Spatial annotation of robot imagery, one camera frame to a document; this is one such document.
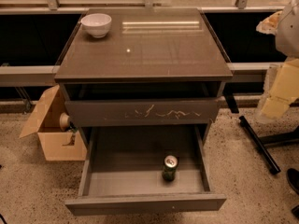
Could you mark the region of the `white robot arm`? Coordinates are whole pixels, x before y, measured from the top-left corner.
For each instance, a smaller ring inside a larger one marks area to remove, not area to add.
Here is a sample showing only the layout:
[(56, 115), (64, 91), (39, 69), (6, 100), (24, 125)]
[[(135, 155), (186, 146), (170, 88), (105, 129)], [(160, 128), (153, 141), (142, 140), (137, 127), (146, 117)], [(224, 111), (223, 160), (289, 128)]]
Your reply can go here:
[(282, 11), (261, 21), (256, 30), (274, 35), (276, 50), (287, 57), (283, 64), (271, 64), (264, 79), (256, 119), (269, 123), (280, 119), (299, 98), (299, 0), (291, 0)]

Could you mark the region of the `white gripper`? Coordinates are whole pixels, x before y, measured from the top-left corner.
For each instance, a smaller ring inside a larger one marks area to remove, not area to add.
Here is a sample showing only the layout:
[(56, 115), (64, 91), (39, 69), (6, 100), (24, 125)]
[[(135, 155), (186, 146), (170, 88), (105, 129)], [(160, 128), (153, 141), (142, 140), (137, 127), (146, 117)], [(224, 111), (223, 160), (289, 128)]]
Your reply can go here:
[(280, 119), (298, 98), (299, 59), (288, 58), (283, 64), (272, 64), (265, 76), (255, 117), (260, 123)]

